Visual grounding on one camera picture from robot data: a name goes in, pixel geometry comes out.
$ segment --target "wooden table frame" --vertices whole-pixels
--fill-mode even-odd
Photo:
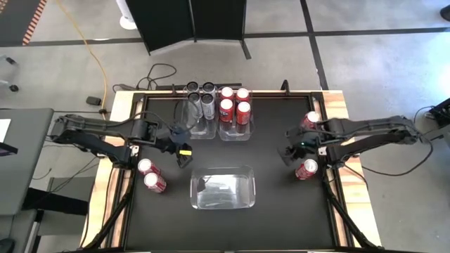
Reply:
[[[285,91],[254,91],[258,93],[285,93]],[[318,100],[314,101],[314,107],[317,109],[319,114],[326,114],[327,118],[348,118],[347,106],[345,105],[344,96],[341,91],[291,91],[291,93],[322,93],[322,96]],[[142,102],[134,103],[135,93],[149,93],[153,95],[168,95],[172,91],[118,91],[116,93],[114,104],[112,106],[112,111],[110,115],[110,120],[112,121],[123,121],[128,119],[131,114],[131,110],[139,112],[142,110]],[[325,105],[325,110],[319,110],[319,103]],[[124,141],[121,138],[106,137],[106,141],[113,145],[123,145]],[[347,165],[364,175],[361,162],[359,158],[351,158]],[[123,174],[122,189],[121,193],[115,194],[118,190],[119,175]],[[83,236],[86,233],[86,240],[82,246],[88,245],[95,235],[100,231],[103,223],[108,219],[113,207],[113,203],[117,202],[117,199],[124,195],[129,183],[129,171],[119,171],[119,169],[113,169],[113,166],[109,159],[105,158],[100,161],[98,166],[98,171],[96,175],[96,180],[94,184],[94,189],[92,192],[91,201],[89,203],[89,226],[87,223],[84,225]],[[328,172],[328,176],[333,179],[333,175]],[[331,183],[333,192],[337,192],[336,183],[342,185],[342,194],[345,200],[345,207],[347,208],[347,213],[350,215],[352,220],[358,226],[364,235],[375,245],[381,245],[380,236],[378,235],[378,229],[375,222],[375,217],[373,215],[373,210],[371,206],[371,200],[366,188],[364,181],[362,181],[358,176],[354,175],[348,169],[341,168],[339,170],[339,180],[335,180]],[[337,236],[339,237],[340,246],[348,246],[351,243],[347,241],[348,236],[346,234],[346,228],[340,218],[340,215],[334,210],[335,225],[337,226]],[[116,220],[114,231],[110,233],[110,237],[105,239],[108,240],[108,244],[111,247],[120,247],[121,243],[121,231],[124,224],[124,211],[120,214]]]

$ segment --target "yellow label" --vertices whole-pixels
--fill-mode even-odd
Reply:
[[[180,150],[180,155],[192,155],[192,151],[190,151],[190,150]]]

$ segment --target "concrete floor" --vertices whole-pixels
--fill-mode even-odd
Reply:
[[[450,27],[440,18],[447,0],[307,0],[316,31],[388,30]],[[88,39],[133,38],[137,31],[119,27],[112,0],[63,0]],[[298,0],[248,0],[247,32],[304,32]],[[47,3],[32,41],[79,39],[53,1]],[[330,89],[343,90],[351,119],[406,115],[450,96],[450,33],[355,35],[316,38]],[[251,89],[278,89],[288,79],[292,89],[320,89],[307,37],[246,39],[252,60],[240,44],[192,41],[152,53],[142,43],[92,46],[113,84],[135,84],[154,63],[169,63],[178,72],[161,84],[188,81],[242,82]],[[0,107],[97,110],[87,96],[103,95],[101,72],[84,46],[0,48],[20,63],[18,70],[0,63],[0,77],[20,86],[19,93],[0,91]],[[156,69],[155,76],[171,70]],[[107,108],[114,94],[108,89]],[[420,119],[427,129],[432,123]],[[390,178],[366,172],[382,244],[388,249],[447,252],[450,248],[450,149],[435,141],[435,153],[415,172]],[[426,155],[428,147],[388,145],[362,155],[365,166],[401,172]],[[90,160],[72,148],[46,148],[35,176],[68,177]],[[94,176],[95,169],[82,176]],[[48,178],[33,181],[46,189]],[[74,249],[80,235],[46,237],[40,252]]]

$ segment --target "white paper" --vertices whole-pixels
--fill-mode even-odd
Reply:
[[[0,119],[0,142],[5,141],[6,132],[9,128],[10,119]]]

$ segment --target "yellow cable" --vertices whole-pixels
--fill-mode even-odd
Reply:
[[[98,66],[101,69],[101,72],[103,73],[103,99],[101,101],[101,108],[105,109],[105,101],[106,101],[106,92],[108,90],[108,78],[106,77],[106,72],[105,69],[103,68],[103,66],[100,63],[100,60],[97,58],[97,56],[94,54],[94,52],[92,52],[91,47],[87,44],[86,38],[84,38],[84,35],[82,33],[82,31],[79,29],[77,23],[75,22],[75,20],[72,18],[72,16],[66,11],[66,9],[64,8],[64,6],[62,5],[62,3],[60,2],[60,0],[56,0],[56,3],[59,5],[59,8],[64,12],[64,14],[67,16],[67,18],[70,20],[70,22],[72,23],[73,27],[77,30],[78,34],[81,36],[81,38],[83,39],[84,45],[86,45],[87,50],[89,51],[89,53],[91,54],[92,57],[94,57],[94,59],[96,60]]]

